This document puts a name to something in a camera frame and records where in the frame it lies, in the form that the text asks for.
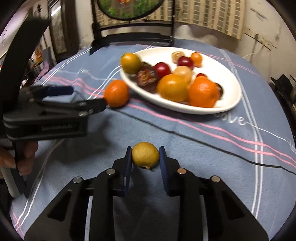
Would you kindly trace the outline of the person's left hand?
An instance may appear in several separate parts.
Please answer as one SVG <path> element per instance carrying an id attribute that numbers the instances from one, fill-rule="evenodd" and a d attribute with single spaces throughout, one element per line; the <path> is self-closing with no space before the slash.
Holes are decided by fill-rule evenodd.
<path id="1" fill-rule="evenodd" d="M 32 172 L 35 154 L 38 150 L 38 142 L 26 142 L 22 146 L 21 158 L 15 162 L 14 157 L 7 150 L 1 147 L 1 167 L 18 169 L 20 175 L 29 175 Z"/>

